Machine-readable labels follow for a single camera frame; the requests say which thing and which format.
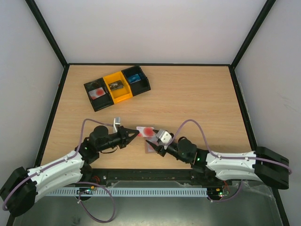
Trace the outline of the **black VIP card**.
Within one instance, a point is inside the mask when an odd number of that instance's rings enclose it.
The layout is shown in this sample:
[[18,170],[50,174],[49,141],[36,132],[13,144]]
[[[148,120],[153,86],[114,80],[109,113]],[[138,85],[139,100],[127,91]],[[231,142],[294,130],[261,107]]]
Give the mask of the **black VIP card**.
[[121,80],[118,80],[118,81],[115,81],[115,82],[112,82],[109,84],[109,88],[111,91],[122,89],[123,87],[124,87],[124,85]]

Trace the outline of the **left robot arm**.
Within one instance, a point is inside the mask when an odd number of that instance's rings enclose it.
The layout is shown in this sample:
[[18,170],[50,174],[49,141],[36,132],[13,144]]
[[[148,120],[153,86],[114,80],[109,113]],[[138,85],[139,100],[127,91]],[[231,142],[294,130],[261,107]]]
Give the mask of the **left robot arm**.
[[100,152],[125,148],[138,134],[138,130],[123,126],[109,134],[107,127],[97,126],[75,150],[65,156],[43,166],[15,169],[0,189],[2,209],[9,211],[13,217],[26,213],[48,193],[80,182],[89,174],[92,169],[90,164],[99,158]]

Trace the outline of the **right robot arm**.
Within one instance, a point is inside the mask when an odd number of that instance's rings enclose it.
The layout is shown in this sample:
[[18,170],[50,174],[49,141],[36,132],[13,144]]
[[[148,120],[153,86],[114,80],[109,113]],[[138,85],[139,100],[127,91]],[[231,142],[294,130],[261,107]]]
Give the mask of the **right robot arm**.
[[189,164],[212,185],[218,181],[254,180],[277,189],[289,188],[289,160],[266,147],[259,146],[247,153],[220,154],[197,148],[185,137],[167,147],[151,141],[148,144],[162,157],[169,154]]

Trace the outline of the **red white credit card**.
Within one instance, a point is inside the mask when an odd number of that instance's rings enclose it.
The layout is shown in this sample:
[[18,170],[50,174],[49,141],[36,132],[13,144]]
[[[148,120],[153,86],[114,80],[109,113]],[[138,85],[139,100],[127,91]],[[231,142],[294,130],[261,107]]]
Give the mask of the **red white credit card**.
[[89,91],[89,96],[92,100],[95,100],[99,97],[102,97],[106,94],[105,90],[102,87],[96,88],[92,91]]

